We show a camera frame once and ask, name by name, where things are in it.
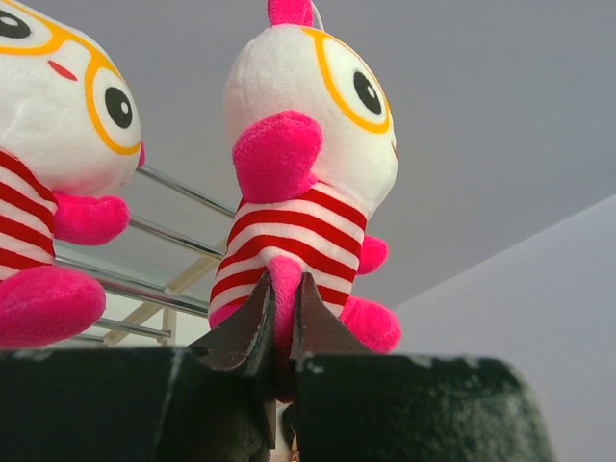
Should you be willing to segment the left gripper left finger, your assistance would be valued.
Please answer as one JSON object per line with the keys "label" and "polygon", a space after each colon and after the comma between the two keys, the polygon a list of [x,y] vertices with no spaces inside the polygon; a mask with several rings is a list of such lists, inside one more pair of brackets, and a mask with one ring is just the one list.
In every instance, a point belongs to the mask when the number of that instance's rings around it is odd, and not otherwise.
{"label": "left gripper left finger", "polygon": [[244,304],[187,349],[211,371],[254,375],[273,355],[274,313],[266,271]]}

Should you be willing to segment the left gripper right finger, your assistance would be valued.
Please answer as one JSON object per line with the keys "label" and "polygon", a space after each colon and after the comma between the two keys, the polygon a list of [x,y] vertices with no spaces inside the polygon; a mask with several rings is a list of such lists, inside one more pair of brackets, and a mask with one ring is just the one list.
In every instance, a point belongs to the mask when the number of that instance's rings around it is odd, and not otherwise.
{"label": "left gripper right finger", "polygon": [[313,275],[305,272],[295,300],[289,361],[298,366],[314,355],[372,355],[372,351],[324,305]]}

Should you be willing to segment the pink glasses plush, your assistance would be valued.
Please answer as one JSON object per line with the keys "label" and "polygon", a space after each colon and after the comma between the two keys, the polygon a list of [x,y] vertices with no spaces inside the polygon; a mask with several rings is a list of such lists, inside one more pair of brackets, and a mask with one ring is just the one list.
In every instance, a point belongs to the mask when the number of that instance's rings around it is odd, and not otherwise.
{"label": "pink glasses plush", "polygon": [[310,273],[323,304],[370,349],[401,337],[387,308],[352,294],[388,247],[367,231],[395,184],[393,116],[382,87],[348,45],[321,30],[308,1],[271,1],[225,84],[223,118],[241,190],[211,291],[221,324],[264,273],[274,289],[275,341],[290,348],[295,295]]}
{"label": "pink glasses plush", "polygon": [[106,244],[128,225],[118,190],[144,164],[135,99],[85,33],[1,5],[1,345],[41,347],[97,322],[106,294],[56,264],[55,244]]}

